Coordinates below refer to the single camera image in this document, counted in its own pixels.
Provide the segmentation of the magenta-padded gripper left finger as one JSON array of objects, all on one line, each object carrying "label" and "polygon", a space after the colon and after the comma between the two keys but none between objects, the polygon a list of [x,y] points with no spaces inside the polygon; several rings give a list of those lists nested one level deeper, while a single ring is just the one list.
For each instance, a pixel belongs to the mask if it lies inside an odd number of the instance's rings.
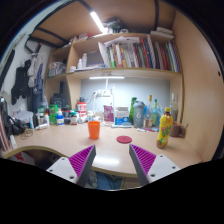
[{"label": "magenta-padded gripper left finger", "polygon": [[95,156],[96,148],[92,145],[69,158],[59,158],[47,172],[84,187]]}]

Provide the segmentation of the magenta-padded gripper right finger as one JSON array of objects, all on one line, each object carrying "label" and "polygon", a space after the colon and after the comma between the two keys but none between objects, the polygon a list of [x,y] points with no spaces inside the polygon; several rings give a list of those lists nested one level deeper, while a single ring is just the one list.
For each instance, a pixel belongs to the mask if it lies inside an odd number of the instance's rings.
[{"label": "magenta-padded gripper right finger", "polygon": [[141,186],[145,186],[180,170],[164,154],[155,155],[134,144],[129,145],[129,155]]}]

